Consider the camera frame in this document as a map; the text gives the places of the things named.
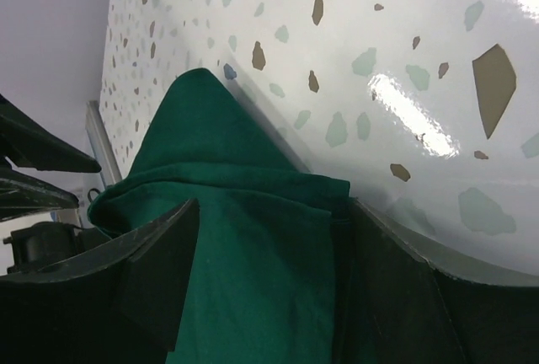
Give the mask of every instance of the cloth fold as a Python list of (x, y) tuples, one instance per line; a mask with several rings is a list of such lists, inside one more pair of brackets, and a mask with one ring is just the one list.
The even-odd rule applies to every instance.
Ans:
[(332, 219), (350, 184), (297, 172), (207, 70), (180, 76), (129, 175), (90, 206), (124, 233), (196, 198), (200, 231), (167, 363), (331, 362)]

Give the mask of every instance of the gray wall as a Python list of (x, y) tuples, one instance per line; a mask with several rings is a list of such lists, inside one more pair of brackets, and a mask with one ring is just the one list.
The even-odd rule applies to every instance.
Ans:
[[(78, 148), (85, 104), (99, 98), (108, 6), (109, 0), (0, 0), (0, 93)], [(82, 185), (79, 174), (34, 175), (66, 190)]]

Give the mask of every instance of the green cloth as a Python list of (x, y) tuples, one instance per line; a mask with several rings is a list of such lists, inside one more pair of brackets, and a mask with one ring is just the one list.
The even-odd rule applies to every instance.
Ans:
[(88, 215), (119, 234), (199, 200), (199, 240), (167, 363), (329, 364), (330, 225), (349, 189), (297, 172), (221, 83), (195, 69), (168, 90), (127, 178)]

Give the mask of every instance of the table surface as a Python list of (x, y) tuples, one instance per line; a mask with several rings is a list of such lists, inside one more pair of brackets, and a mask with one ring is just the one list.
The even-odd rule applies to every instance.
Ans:
[(538, 19), (539, 0), (110, 0), (100, 112), (125, 176), (169, 85), (206, 67), (301, 169), (539, 274)]

